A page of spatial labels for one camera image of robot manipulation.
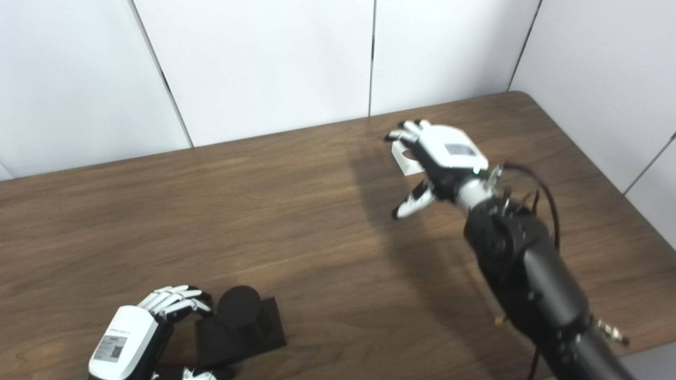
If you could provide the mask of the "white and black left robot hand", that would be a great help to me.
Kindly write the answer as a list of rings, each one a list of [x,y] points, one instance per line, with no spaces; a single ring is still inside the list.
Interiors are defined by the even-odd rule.
[[[165,286],[136,305],[120,306],[88,362],[89,379],[234,379],[232,368],[160,366],[174,325],[191,314],[212,317],[209,293]]]

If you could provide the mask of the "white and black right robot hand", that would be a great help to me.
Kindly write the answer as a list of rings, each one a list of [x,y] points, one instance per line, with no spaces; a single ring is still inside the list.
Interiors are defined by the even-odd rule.
[[[383,140],[403,144],[426,175],[392,210],[394,220],[408,218],[435,201],[450,202],[468,216],[493,196],[487,185],[489,161],[463,130],[425,119],[406,120]]]

